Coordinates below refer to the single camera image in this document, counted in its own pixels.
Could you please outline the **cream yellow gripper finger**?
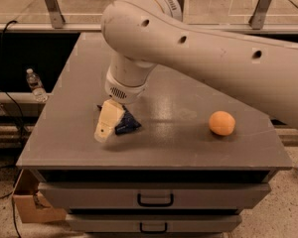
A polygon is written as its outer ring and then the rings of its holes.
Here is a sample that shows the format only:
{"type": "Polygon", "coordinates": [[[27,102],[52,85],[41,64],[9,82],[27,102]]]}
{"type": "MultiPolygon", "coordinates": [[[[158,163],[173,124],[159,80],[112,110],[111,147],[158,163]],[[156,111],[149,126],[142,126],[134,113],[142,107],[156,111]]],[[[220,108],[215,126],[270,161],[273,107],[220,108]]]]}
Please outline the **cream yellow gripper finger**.
{"type": "Polygon", "coordinates": [[[124,113],[125,111],[120,103],[112,99],[104,101],[94,132],[95,140],[104,143],[112,135],[124,113]]]}

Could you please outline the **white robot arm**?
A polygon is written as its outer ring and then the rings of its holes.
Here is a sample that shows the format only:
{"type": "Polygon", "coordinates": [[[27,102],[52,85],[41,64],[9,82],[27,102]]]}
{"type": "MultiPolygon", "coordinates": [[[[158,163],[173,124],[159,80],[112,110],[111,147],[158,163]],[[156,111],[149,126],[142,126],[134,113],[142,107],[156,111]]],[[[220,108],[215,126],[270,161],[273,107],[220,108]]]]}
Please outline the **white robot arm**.
{"type": "Polygon", "coordinates": [[[298,130],[298,44],[187,25],[177,0],[116,0],[101,32],[114,50],[105,91],[118,103],[136,101],[160,64],[298,130]]]}

